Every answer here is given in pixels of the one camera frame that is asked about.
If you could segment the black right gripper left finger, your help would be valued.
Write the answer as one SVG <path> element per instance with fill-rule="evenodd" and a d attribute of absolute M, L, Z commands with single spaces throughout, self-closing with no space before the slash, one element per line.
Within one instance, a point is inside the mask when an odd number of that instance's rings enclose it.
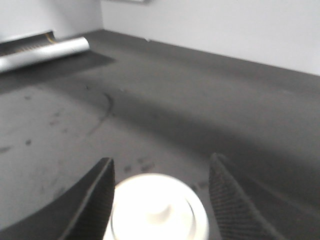
<path fill-rule="evenodd" d="M 74 186 L 23 220 L 1 230 L 2 240 L 101 240 L 115 193 L 115 166 L 102 158 Z"/>

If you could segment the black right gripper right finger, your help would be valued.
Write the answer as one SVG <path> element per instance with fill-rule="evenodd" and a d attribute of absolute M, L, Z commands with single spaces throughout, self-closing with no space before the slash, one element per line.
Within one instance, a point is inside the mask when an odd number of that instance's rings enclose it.
<path fill-rule="evenodd" d="M 208 192 L 224 240 L 318 240 L 320 213 L 250 178 L 220 154 L 209 162 Z"/>

